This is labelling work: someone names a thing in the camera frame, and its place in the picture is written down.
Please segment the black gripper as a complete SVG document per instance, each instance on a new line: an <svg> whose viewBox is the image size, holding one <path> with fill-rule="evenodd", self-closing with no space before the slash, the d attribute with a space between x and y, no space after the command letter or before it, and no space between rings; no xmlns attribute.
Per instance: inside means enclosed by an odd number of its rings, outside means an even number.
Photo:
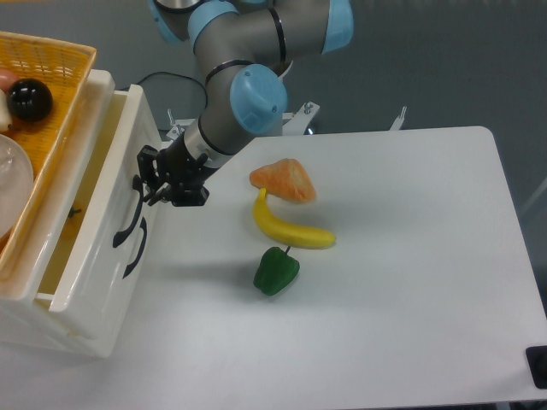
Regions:
<svg viewBox="0 0 547 410"><path fill-rule="evenodd" d="M209 156L191 156L183 136L160 152L145 145L137 154L139 175L150 192L143 202L153 206L171 202L175 207L197 207L205 204L209 191L204 187L216 169L205 165Z"/></svg>

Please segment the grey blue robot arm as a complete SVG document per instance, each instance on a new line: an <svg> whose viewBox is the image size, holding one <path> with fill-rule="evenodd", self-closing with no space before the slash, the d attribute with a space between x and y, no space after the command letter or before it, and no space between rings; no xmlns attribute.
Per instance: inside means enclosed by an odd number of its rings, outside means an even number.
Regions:
<svg viewBox="0 0 547 410"><path fill-rule="evenodd" d="M144 202L201 206L205 181L281 122L287 91L279 69L348 45L348 1L151 1L162 36L188 42L204 77L204 111L166 148L144 147Z"/></svg>

